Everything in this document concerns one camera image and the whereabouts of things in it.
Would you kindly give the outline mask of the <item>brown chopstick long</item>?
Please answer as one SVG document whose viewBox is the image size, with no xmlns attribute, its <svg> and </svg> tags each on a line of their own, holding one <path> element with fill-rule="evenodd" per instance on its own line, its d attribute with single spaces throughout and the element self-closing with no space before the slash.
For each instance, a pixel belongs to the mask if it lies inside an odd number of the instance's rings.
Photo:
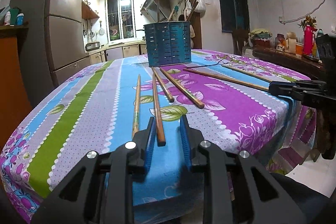
<svg viewBox="0 0 336 224">
<path fill-rule="evenodd" d="M 159 68 L 159 70 L 176 88 L 178 88 L 185 96 L 187 96 L 187 98 L 189 98 L 190 101 L 193 102 L 193 104 L 195 104 L 200 109 L 203 109 L 205 107 L 204 103 L 201 100 L 199 100 L 196 96 L 194 96 L 193 93 L 191 93 L 183 85 L 181 85 L 174 77 L 167 73 L 167 71 L 163 70 L 162 68 Z"/>
</svg>

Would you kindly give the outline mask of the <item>beige refrigerator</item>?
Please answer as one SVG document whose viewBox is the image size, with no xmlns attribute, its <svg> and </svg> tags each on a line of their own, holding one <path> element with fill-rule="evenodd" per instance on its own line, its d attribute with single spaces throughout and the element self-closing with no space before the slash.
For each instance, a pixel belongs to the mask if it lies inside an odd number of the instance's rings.
<svg viewBox="0 0 336 224">
<path fill-rule="evenodd" d="M 32 107 L 76 73 L 86 57 L 82 0 L 10 0 L 28 26 L 19 61 Z"/>
</svg>

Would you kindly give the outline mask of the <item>dark wooden side table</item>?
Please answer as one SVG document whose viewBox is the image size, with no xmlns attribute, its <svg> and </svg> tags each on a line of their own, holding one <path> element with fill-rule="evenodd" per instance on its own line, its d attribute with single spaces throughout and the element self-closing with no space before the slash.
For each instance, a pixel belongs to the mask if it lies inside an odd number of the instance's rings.
<svg viewBox="0 0 336 224">
<path fill-rule="evenodd" d="M 326 71 L 323 65 L 310 61 L 300 55 L 297 56 L 292 53 L 277 51 L 261 46 L 253 47 L 252 54 L 262 61 L 267 61 L 291 69 L 306 75 L 312 80 L 326 81 Z"/>
</svg>

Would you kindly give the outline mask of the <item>light bamboo chopstick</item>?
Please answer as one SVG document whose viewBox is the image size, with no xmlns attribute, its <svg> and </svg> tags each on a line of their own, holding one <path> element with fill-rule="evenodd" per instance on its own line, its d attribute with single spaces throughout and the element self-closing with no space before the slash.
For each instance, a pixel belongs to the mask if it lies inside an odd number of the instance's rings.
<svg viewBox="0 0 336 224">
<path fill-rule="evenodd" d="M 135 100 L 134 100 L 134 113 L 133 113 L 133 125 L 132 125 L 132 137 L 139 130 L 139 100 L 141 93 L 141 75 L 138 75 Z"/>
</svg>

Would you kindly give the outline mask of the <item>range hood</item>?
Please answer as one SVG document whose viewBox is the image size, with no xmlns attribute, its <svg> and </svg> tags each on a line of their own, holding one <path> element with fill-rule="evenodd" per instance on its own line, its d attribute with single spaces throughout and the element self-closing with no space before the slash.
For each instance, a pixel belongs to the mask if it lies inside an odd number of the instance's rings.
<svg viewBox="0 0 336 224">
<path fill-rule="evenodd" d="M 169 0 L 146 0 L 141 7 L 143 15 L 150 23 L 166 21 L 171 13 Z"/>
</svg>

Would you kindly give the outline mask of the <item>floral striped tablecloth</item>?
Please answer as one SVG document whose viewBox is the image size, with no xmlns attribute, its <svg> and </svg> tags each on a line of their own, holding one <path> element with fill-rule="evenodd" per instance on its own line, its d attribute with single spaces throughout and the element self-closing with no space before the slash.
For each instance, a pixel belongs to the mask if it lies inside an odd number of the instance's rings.
<svg viewBox="0 0 336 224">
<path fill-rule="evenodd" d="M 173 84 L 173 102 L 158 92 L 166 144 L 154 147 L 149 173 L 133 184 L 135 221 L 160 223 L 192 211 L 202 182 L 185 170 L 179 133 L 185 115 L 192 128 L 221 149 L 258 153 L 271 170 L 288 173 L 311 149 L 314 109 L 290 98 L 165 67 L 204 103 L 196 107 Z M 1 180 L 10 208 L 29 223 L 40 203 L 90 150 L 114 151 L 130 141 L 134 100 L 140 91 L 139 128 L 154 115 L 153 71 L 147 57 L 91 65 L 46 94 L 14 130 L 1 152 Z"/>
</svg>

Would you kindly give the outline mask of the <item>white plastic bag hanging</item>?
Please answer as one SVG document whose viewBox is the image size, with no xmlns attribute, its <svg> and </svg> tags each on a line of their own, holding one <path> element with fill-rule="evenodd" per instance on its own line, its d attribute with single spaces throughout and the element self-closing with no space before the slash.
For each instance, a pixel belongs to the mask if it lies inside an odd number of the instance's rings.
<svg viewBox="0 0 336 224">
<path fill-rule="evenodd" d="M 206 12 L 205 0 L 196 0 L 196 2 L 197 2 L 197 6 L 195 8 L 195 12 L 204 14 Z"/>
</svg>

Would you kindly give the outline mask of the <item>dark wooden chair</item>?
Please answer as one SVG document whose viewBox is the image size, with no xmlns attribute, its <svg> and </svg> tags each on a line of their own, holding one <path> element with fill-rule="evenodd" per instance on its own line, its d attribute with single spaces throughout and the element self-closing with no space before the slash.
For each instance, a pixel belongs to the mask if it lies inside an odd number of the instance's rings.
<svg viewBox="0 0 336 224">
<path fill-rule="evenodd" d="M 243 53 L 243 47 L 248 45 L 249 31 L 242 28 L 233 29 L 232 39 L 234 45 L 234 54 L 241 56 Z"/>
</svg>

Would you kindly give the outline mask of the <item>kitchen window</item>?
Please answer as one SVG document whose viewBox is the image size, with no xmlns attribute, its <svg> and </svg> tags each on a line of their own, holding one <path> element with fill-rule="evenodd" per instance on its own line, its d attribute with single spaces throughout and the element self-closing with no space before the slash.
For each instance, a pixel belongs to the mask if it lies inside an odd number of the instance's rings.
<svg viewBox="0 0 336 224">
<path fill-rule="evenodd" d="M 111 43 L 135 38 L 133 0 L 105 0 L 108 39 Z"/>
</svg>

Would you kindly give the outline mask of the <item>dark brown wooden chopstick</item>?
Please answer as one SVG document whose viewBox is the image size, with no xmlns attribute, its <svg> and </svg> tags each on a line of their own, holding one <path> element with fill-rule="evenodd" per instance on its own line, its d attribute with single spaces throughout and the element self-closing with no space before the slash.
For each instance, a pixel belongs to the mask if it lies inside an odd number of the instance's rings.
<svg viewBox="0 0 336 224">
<path fill-rule="evenodd" d="M 166 145 L 165 134 L 163 130 L 161 109 L 159 105 L 156 76 L 153 72 L 153 98 L 154 98 L 154 116 L 156 120 L 157 143 L 159 147 Z"/>
</svg>

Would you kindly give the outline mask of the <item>brown chopstick short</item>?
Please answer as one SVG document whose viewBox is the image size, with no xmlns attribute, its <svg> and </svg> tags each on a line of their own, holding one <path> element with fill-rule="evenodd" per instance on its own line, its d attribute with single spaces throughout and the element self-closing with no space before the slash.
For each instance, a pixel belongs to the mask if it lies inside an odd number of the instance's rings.
<svg viewBox="0 0 336 224">
<path fill-rule="evenodd" d="M 154 69 L 154 67 L 151 68 L 153 72 L 152 77 L 152 84 L 153 84 L 153 96 L 154 96 L 154 102 L 158 105 L 159 99 L 158 99 L 158 91 L 157 91 L 157 83 L 161 86 L 163 92 L 165 93 L 165 96 L 167 100 L 170 103 L 174 102 L 174 97 L 171 95 L 171 92 L 169 92 L 168 88 L 166 87 L 165 83 L 163 82 L 163 79 L 159 76 L 157 71 Z"/>
</svg>

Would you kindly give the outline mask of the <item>blue perforated utensil holder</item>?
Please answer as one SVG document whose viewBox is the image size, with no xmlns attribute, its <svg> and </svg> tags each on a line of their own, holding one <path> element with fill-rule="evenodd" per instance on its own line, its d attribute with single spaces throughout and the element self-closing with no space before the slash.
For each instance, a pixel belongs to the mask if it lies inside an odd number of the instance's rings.
<svg viewBox="0 0 336 224">
<path fill-rule="evenodd" d="M 144 25 L 150 67 L 191 62 L 190 23 L 159 22 Z"/>
</svg>

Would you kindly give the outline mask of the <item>red thermos bottle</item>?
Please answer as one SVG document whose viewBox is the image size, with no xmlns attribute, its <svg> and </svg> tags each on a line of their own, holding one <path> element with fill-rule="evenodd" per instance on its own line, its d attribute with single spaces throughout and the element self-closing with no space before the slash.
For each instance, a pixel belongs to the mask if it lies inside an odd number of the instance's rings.
<svg viewBox="0 0 336 224">
<path fill-rule="evenodd" d="M 303 54 L 311 55 L 314 46 L 316 28 L 310 25 L 305 26 L 303 31 Z"/>
</svg>

